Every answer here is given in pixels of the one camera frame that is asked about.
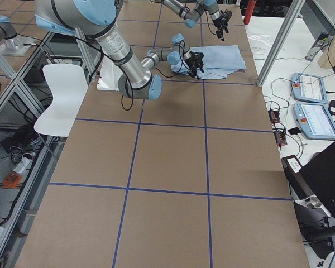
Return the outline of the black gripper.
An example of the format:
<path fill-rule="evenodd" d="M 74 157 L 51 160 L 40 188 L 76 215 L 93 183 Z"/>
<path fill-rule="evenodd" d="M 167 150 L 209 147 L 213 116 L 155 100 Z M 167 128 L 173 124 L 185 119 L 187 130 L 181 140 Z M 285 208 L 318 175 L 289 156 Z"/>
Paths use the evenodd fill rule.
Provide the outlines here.
<path fill-rule="evenodd" d="M 224 41 L 224 31 L 225 33 L 229 33 L 228 30 L 228 21 L 231 19 L 232 17 L 232 12 L 229 10 L 225 10 L 225 11 L 217 11 L 214 14 L 212 14 L 211 19 L 213 21 L 213 24 L 215 25 L 215 27 L 217 28 L 216 30 L 216 36 L 221 39 L 221 41 Z"/>
<path fill-rule="evenodd" d="M 204 72 L 203 58 L 204 54 L 202 52 L 189 51 L 184 55 L 184 61 L 188 67 L 187 73 L 190 77 L 199 79 L 197 69 L 199 69 L 202 73 Z"/>

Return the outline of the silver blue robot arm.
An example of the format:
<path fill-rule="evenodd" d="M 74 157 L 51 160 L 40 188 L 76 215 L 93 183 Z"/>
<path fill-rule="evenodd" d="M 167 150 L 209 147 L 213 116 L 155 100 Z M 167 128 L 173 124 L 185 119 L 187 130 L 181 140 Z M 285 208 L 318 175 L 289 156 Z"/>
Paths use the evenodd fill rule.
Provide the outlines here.
<path fill-rule="evenodd" d="M 161 1 L 161 4 L 182 18 L 188 28 L 193 28 L 202 15 L 207 12 L 216 27 L 214 35 L 216 35 L 218 39 L 224 41 L 223 34 L 229 33 L 228 22 L 232 17 L 232 12 L 227 9 L 225 11 L 220 10 L 217 1 L 196 1 L 193 9 L 174 0 Z"/>
<path fill-rule="evenodd" d="M 174 36 L 171 48 L 153 49 L 139 60 L 116 25 L 114 1 L 36 1 L 35 5 L 39 27 L 62 35 L 74 35 L 79 28 L 100 44 L 103 55 L 123 72 L 118 89 L 127 98 L 158 99 L 162 81 L 151 69 L 161 61 L 186 64 L 193 78 L 203 68 L 203 54 L 191 51 L 181 34 Z"/>

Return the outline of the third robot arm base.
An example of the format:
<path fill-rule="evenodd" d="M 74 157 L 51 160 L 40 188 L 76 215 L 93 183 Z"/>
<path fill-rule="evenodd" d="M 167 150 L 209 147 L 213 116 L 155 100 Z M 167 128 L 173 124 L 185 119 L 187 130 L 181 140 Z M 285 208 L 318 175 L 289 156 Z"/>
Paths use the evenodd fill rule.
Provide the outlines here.
<path fill-rule="evenodd" d="M 8 17 L 0 15 L 0 53 L 6 56 L 24 56 L 31 46 L 35 46 L 33 37 L 20 36 Z"/>

